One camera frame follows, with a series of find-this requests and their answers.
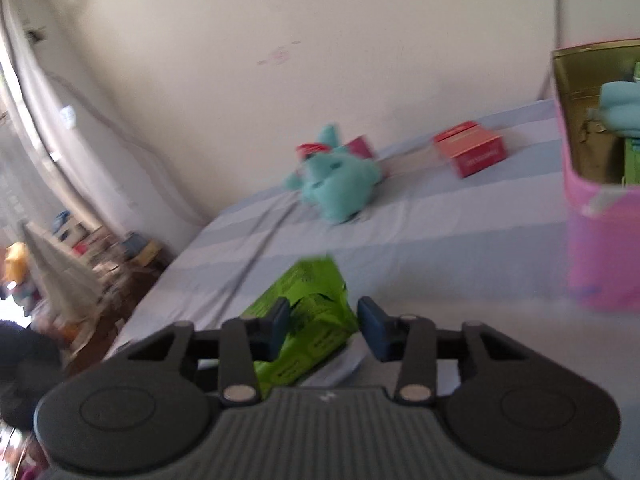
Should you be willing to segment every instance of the dark round object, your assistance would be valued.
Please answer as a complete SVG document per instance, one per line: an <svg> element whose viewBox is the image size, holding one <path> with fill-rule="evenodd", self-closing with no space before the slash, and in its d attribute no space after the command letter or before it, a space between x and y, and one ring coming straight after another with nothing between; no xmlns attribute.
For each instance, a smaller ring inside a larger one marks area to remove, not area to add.
<svg viewBox="0 0 640 480"><path fill-rule="evenodd" d="M520 474L601 464L620 430L615 402L562 368L541 370L500 364L463 382L445 407L450 430L481 461Z"/></svg>
<svg viewBox="0 0 640 480"><path fill-rule="evenodd" d="M62 467L113 475L175 461L199 443L211 418L207 397L177 371L113 360L46 395L34 426Z"/></svg>

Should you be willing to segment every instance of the green snack bag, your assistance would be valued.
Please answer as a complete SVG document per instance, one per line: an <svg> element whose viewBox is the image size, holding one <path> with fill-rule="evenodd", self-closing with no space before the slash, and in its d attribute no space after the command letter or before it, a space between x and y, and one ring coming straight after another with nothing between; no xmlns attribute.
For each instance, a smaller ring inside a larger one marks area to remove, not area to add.
<svg viewBox="0 0 640 480"><path fill-rule="evenodd" d="M347 287L328 256L296 262L242 316L264 316L279 297L291 306L289 333L273 363L255 364L263 396L298 380L358 331Z"/></svg>

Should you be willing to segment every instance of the crumpled green wrapper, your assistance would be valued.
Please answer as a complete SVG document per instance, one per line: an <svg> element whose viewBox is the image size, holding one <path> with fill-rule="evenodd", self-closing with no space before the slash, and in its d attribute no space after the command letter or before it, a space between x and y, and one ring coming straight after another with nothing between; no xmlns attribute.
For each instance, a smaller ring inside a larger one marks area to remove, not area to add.
<svg viewBox="0 0 640 480"><path fill-rule="evenodd" d="M289 333L273 363L255 364L263 396L298 380L358 331L346 284L330 257L299 260L242 315L262 317L279 297L291 306Z"/></svg>

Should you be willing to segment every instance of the bed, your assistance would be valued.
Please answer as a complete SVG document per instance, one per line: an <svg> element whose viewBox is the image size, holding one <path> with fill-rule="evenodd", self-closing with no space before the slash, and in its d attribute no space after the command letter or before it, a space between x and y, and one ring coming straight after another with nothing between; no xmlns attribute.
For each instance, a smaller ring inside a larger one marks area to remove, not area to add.
<svg viewBox="0 0 640 480"><path fill-rule="evenodd" d="M640 478L640 316L598 314L568 297L560 139L552 101L479 120L510 156L460 180L427 165L385 180L353 221L331 226L294 194L270 189L222 212L172 263L114 342L179 319L197 329L238 316L301 256L330 253L355 305L373 297L388 313L430 317L443 328L480 319L607 389L623 415L609 459L617 478ZM426 135L391 146L398 157ZM382 384L382 365L357 336L306 384ZM439 370L441 393L455 368Z"/></svg>

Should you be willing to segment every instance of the striped bed sheet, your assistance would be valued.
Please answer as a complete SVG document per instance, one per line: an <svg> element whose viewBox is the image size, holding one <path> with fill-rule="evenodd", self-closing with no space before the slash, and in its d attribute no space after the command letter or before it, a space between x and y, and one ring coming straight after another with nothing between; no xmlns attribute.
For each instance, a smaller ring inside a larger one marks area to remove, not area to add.
<svg viewBox="0 0 640 480"><path fill-rule="evenodd" d="M162 275L113 348L178 319L215 328L297 259L329 253L353 306L372 296L390 314L421 314L443 328L481 319L605 387L623 413L610 469L625 480L640 478L640 319L587 312L568 297L554 104L536 102L479 122L503 136L506 160L464 180L442 166L393 176L351 222L328 225L282 189L226 209ZM402 156L430 138L381 156ZM440 368L438 389L446 393L456 385L455 370ZM308 384L350 376L349 384L389 388L397 374L397 365L378 364L355 338Z"/></svg>

